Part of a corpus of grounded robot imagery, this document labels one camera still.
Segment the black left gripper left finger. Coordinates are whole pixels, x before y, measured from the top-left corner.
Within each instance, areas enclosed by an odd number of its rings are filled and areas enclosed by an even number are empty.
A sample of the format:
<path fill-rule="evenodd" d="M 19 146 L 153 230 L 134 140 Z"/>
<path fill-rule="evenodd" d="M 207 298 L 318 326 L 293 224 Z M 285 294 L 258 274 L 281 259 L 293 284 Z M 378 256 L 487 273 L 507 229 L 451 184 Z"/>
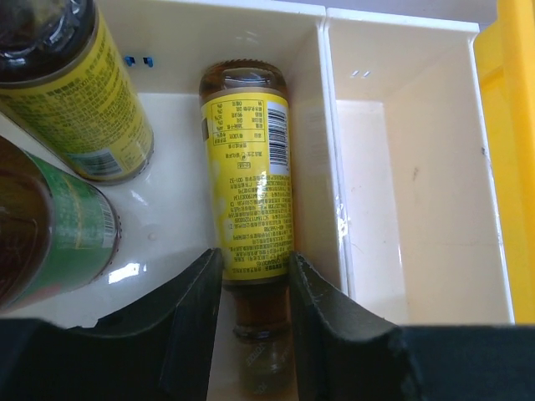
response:
<path fill-rule="evenodd" d="M 92 328 L 1 321 L 3 400 L 204 400 L 222 290 L 222 254 Z"/>

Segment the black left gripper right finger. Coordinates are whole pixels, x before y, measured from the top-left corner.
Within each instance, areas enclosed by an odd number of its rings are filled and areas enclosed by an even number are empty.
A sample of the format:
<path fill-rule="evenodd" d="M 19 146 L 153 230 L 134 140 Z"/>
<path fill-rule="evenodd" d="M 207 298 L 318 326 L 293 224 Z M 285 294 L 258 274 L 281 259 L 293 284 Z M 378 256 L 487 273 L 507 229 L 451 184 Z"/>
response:
<path fill-rule="evenodd" d="M 302 400 L 531 400 L 529 325 L 399 326 L 289 257 L 293 344 Z"/>

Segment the green-label sauce bottle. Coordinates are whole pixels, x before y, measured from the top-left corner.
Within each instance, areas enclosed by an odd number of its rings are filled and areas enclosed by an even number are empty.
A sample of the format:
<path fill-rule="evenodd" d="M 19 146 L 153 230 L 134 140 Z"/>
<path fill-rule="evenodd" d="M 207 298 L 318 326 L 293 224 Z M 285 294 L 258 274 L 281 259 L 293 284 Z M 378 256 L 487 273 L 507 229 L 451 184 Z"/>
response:
<path fill-rule="evenodd" d="M 100 190 L 1 140 L 3 310 L 89 284 L 119 241 L 119 219 Z"/>

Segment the yellow-label bottle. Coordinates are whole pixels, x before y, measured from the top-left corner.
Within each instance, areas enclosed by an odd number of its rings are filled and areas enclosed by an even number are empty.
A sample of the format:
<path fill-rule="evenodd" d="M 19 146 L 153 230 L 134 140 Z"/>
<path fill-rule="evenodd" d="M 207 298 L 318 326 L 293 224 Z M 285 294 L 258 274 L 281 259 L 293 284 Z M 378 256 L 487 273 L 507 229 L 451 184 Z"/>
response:
<path fill-rule="evenodd" d="M 1 3 L 1 112 L 86 180 L 138 175 L 154 132 L 94 1 Z"/>
<path fill-rule="evenodd" d="M 245 392 L 284 392 L 293 379 L 288 266 L 293 251 L 289 103 L 281 71 L 234 59 L 211 66 L 200 87 L 222 285 Z"/>

